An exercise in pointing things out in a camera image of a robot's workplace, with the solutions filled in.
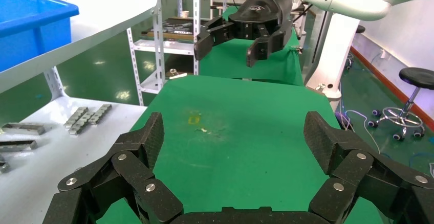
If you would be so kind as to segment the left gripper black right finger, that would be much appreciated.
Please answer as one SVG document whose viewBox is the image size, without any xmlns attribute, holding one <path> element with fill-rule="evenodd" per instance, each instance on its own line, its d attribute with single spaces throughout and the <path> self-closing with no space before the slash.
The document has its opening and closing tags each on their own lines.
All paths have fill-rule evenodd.
<svg viewBox="0 0 434 224">
<path fill-rule="evenodd" d="M 344 223 L 360 198 L 394 223 L 433 223 L 433 180 L 374 151 L 356 133 L 331 127 L 316 111 L 306 114 L 305 142 L 328 179 L 309 212 Z"/>
</svg>

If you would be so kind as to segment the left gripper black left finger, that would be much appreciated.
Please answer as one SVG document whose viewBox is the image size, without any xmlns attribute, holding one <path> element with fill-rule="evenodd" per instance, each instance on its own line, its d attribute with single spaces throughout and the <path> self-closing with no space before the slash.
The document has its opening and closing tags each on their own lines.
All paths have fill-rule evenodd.
<svg viewBox="0 0 434 224">
<path fill-rule="evenodd" d="M 183 214 L 180 200 L 154 175 L 164 142 L 161 113 L 121 134 L 101 158 L 58 183 L 44 223 L 95 223 L 120 199 L 142 223 L 171 223 Z"/>
</svg>

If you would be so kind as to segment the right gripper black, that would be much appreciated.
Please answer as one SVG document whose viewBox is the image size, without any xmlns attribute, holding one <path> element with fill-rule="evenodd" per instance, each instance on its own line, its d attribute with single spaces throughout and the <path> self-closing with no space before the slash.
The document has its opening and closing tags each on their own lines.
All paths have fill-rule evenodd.
<svg viewBox="0 0 434 224">
<path fill-rule="evenodd" d="M 218 16 L 201 26 L 194 57 L 200 61 L 214 46 L 235 38 L 254 40 L 246 56 L 247 67 L 253 67 L 286 46 L 292 34 L 292 6 L 293 0 L 246 0 L 229 21 Z"/>
</svg>

